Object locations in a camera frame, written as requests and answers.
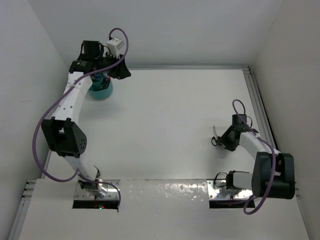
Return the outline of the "large black handled scissors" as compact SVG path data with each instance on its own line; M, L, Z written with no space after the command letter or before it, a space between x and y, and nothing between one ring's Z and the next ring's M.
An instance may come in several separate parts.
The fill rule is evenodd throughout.
M111 82L111 78L110 77L105 77L103 78L102 82L101 82L101 86L100 86L100 91L107 89L110 85Z

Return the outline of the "blue cap glue bottle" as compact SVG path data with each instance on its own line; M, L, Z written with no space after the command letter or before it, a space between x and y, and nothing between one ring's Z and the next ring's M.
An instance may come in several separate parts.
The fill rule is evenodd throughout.
M95 82L99 82L99 81L101 81L103 79L103 76L101 75L101 74L96 74L95 75L95 78L94 78L94 81Z

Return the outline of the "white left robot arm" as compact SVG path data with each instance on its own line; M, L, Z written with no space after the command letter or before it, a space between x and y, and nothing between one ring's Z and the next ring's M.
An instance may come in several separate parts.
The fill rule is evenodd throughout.
M95 182L99 171L81 158L87 148L87 136L78 125L80 112L94 85L100 92L112 91L111 79L131 76L126 55L119 53L122 46L123 41L118 38L110 38L106 45L83 41L78 58L69 67L63 95L41 117L33 135L37 137L42 130L49 149L69 163L74 177L86 182Z

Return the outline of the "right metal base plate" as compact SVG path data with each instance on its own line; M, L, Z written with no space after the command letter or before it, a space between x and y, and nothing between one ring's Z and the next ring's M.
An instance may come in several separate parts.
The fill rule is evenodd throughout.
M210 201L247 200L253 193L250 189L227 189L226 181L218 179L207 180L207 193Z

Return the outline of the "metal base plate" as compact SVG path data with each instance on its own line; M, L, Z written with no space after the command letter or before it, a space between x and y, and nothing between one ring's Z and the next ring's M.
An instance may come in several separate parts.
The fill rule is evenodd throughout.
M210 201L247 200L253 193L250 189L227 189L226 181L218 179L207 180L207 193Z
M79 180L74 193L74 200L89 201L117 201L119 200L118 184L110 185L106 183L90 183Z

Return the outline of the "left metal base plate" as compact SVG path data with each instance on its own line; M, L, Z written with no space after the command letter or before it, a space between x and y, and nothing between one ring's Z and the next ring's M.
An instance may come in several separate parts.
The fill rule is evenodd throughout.
M79 180L74 193L74 200L89 201L117 201L119 200L118 184L110 185L106 183L90 183Z

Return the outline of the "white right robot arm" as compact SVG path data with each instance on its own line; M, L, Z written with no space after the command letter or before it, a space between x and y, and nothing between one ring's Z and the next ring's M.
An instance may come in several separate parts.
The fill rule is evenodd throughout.
M294 157L269 146L256 129L247 124L247 115L232 115L232 124L218 138L230 152L244 148L254 160L253 172L231 170L226 188L251 190L256 198L292 199L295 195Z

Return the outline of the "teal round divided container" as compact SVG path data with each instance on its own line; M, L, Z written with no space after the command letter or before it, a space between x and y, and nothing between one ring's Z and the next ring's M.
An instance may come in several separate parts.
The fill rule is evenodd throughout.
M100 74L103 76L103 78L109 77L105 73L100 73ZM89 95L94 100L98 100L98 101L105 100L105 99L109 98L111 96L112 92L113 92L113 83L112 83L111 79L110 79L109 87L107 89L100 90L100 86L101 86L102 80L99 81L99 82L95 82L95 76L94 76L92 85L88 90Z

